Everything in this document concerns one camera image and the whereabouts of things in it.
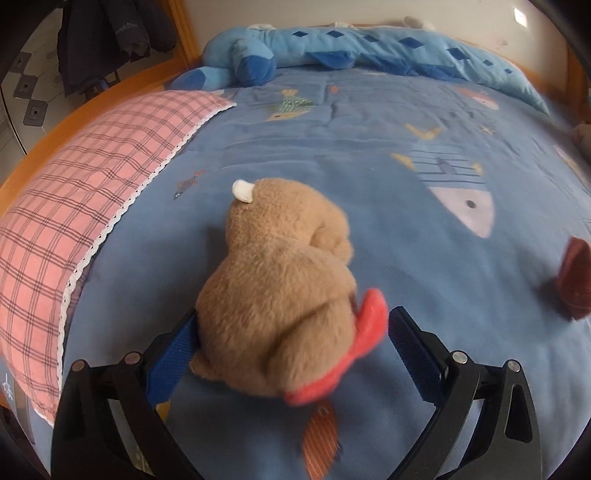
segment fish print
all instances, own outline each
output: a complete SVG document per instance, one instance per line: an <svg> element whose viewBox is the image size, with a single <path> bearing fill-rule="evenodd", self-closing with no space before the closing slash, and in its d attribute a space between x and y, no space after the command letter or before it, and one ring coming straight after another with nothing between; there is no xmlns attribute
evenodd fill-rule
<svg viewBox="0 0 591 480"><path fill-rule="evenodd" d="M490 108L491 110L498 110L499 104L496 103L486 92L474 92L467 88L456 87L456 90L464 95L470 97L471 99L477 101L481 105Z"/></svg>
<svg viewBox="0 0 591 480"><path fill-rule="evenodd" d="M179 198L186 190L197 183L197 178L201 176L205 170L196 171L195 174L188 180L180 181L177 185L177 191L174 194L173 200Z"/></svg>
<svg viewBox="0 0 591 480"><path fill-rule="evenodd" d="M585 172L579 166L579 164L573 160L573 157L571 157L568 153L566 153L558 145L555 145L554 149L556 150L556 153L562 159L562 161L564 163L566 163L568 165L568 167L573 171L573 173L579 178L581 183L588 188L589 187L589 179L587 178L587 175L585 175Z"/></svg>
<svg viewBox="0 0 591 480"><path fill-rule="evenodd" d="M457 148L439 142L417 143L409 155L391 155L417 173L437 200L475 235L491 235L495 206L481 164L471 164Z"/></svg>
<svg viewBox="0 0 591 480"><path fill-rule="evenodd" d="M323 480L335 460L342 454L339 444L336 412L328 400L319 402L304 432L301 445L310 480Z"/></svg>
<svg viewBox="0 0 591 480"><path fill-rule="evenodd" d="M288 120L304 115L312 110L314 108L312 101L296 96L297 92L296 89L282 90L281 93L284 99L279 105L273 105L271 107L273 114L271 114L267 121Z"/></svg>
<svg viewBox="0 0 591 480"><path fill-rule="evenodd" d="M4 373L5 380L2 382L2 390L4 395L7 399L14 401L14 397L12 396L12 389L10 388L10 383L8 383L8 373Z"/></svg>

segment bedsheet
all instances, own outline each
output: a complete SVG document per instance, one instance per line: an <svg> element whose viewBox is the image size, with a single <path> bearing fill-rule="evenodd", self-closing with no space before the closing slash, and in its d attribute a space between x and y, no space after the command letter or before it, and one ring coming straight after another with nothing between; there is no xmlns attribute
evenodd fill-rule
<svg viewBox="0 0 591 480"><path fill-rule="evenodd" d="M589 169L567 132L486 87L364 69L280 69L219 94L237 107L203 127L95 256L64 367L116 362L168 331L226 254L232 183L295 179L348 214L360 296L380 288L477 362L522 363L548 477L591 417L591 327L566 318L552 286L569 236L591 240ZM329 480L387 478L433 412L388 340L330 402L340 453ZM205 478L301 480L312 410L187 373L167 424Z"/></svg>

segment yellow fish print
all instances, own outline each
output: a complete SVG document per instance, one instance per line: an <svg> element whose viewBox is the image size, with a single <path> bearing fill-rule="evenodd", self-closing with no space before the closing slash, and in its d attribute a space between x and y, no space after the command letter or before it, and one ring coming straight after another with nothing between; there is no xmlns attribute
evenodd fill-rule
<svg viewBox="0 0 591 480"><path fill-rule="evenodd" d="M336 412L328 400L313 410L301 451L310 480L323 480L339 454Z"/></svg>
<svg viewBox="0 0 591 480"><path fill-rule="evenodd" d="M307 98L297 97L296 89L282 90L283 101L279 105L273 105L273 114L267 119L268 122L276 120L288 120L308 113L314 108L312 101Z"/></svg>
<svg viewBox="0 0 591 480"><path fill-rule="evenodd" d="M422 130L419 130L418 128L412 126L411 124L406 124L405 127L413 134L415 134L417 137L419 137L421 140L435 140L437 138L437 136L441 133L441 128L440 127L436 127L432 130L427 130L426 132L423 132Z"/></svg>

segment blue stuffed animal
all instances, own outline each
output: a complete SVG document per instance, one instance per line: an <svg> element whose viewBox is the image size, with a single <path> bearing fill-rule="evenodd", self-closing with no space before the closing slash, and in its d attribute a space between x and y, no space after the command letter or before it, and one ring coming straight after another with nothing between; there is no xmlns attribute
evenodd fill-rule
<svg viewBox="0 0 591 480"><path fill-rule="evenodd" d="M360 65L396 75L467 80L548 113L525 75L502 57L434 31L391 26L232 28L205 46L203 67L181 75L171 88L212 91L264 85L277 68L312 64L332 70Z"/></svg>

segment black jacket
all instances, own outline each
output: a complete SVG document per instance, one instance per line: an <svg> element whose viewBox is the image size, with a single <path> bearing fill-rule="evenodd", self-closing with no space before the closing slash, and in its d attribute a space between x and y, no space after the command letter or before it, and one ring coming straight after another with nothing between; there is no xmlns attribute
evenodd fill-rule
<svg viewBox="0 0 591 480"><path fill-rule="evenodd" d="M68 95L83 92L128 61L176 45L174 25L154 0L70 0L57 37Z"/></svg>

